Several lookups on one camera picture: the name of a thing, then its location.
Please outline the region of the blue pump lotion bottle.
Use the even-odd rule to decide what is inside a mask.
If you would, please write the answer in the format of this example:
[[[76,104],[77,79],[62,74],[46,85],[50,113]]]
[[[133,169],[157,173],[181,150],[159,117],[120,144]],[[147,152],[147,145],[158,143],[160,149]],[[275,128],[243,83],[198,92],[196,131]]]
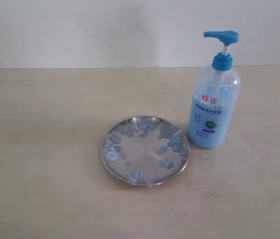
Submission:
[[[233,57],[229,53],[229,46],[239,41],[239,34],[207,31],[203,36],[218,39],[223,49],[197,75],[187,135],[194,145],[211,149],[225,140],[241,88],[241,76],[233,68]]]

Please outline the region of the round stainless steel plate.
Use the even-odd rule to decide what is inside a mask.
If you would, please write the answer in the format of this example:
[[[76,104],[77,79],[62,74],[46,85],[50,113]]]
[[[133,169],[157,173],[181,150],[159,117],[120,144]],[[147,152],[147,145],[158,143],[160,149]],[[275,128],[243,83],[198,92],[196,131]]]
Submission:
[[[101,143],[101,158],[115,178],[135,186],[156,186],[186,168],[191,147],[185,133],[156,116],[130,117],[115,125]]]

